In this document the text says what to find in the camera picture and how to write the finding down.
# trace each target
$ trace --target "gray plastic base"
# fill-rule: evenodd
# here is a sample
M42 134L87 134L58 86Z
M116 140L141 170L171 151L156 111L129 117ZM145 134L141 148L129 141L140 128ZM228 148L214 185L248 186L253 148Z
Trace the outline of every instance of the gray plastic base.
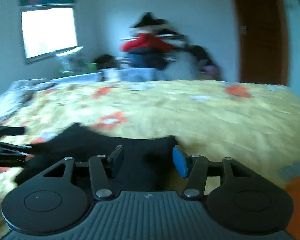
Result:
M266 236L247 236L224 229L208 216L201 203L183 200L175 191L122 192L115 200L97 203L82 223L63 233L28 236L11 231L3 238L39 239L293 240L284 231Z

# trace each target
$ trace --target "red jacket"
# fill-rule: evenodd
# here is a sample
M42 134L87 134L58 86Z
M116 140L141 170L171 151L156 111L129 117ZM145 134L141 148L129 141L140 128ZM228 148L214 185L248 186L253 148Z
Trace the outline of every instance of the red jacket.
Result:
M162 52L169 52L174 49L174 47L159 38L148 33L141 33L139 37L134 41L128 41L121 46L121 50L124 52L129 52L132 49L142 49L142 48L154 48L159 49Z

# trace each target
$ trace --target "window frame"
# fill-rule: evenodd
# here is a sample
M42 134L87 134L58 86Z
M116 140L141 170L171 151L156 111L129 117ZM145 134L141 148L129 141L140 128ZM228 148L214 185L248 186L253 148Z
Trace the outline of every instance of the window frame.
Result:
M55 8L71 8L73 10L73 16L74 16L74 31L75 31L75 37L77 40L77 44L78 44L78 35L77 35L77 20L76 20L76 10L75 10L75 6L74 4L49 4L49 5L30 5L30 6L23 6L20 9L20 33L21 33L21 43L22 43L22 48L23 48L23 57L24 57L24 62L25 64L31 64L31 63L35 63L38 61L41 61L43 59L47 59L47 58L51 58L51 57L55 57L56 54L58 53L62 53L62 52L66 52L70 49L74 49L75 47L69 47L69 48L64 48L64 49L59 49L56 51L52 51L52 52L48 52L45 54L41 54L35 57L30 57L27 58L26 56L26 48L25 48L25 43L24 43L24 39L23 39L23 31L22 31L22 16L21 14L23 12L28 12L28 11L37 11L37 10L47 10L47 9L55 9Z

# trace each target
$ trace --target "yellow bedspread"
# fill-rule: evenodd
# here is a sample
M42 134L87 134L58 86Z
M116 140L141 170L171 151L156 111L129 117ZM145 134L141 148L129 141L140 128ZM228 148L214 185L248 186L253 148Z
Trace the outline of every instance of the yellow bedspread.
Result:
M45 132L59 134L73 122L108 136L174 135L189 155L204 155L211 161L231 156L285 186L278 170L300 160L300 100L288 88L270 91L266 85L242 84L252 97L237 98L225 92L224 82L148 84L145 91L131 91L131 83L100 82L39 92L7 123L27 126L27 134L3 141L27 144ZM0 174L0 202L15 187L11 181L18 172L13 168ZM217 179L209 180L206 192L217 185ZM6 232L0 216L0 237Z

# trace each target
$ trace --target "wooden door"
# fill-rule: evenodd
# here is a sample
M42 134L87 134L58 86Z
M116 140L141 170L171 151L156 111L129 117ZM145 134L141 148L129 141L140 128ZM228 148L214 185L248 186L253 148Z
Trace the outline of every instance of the wooden door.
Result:
M282 0L235 0L240 35L240 82L287 82L288 48Z

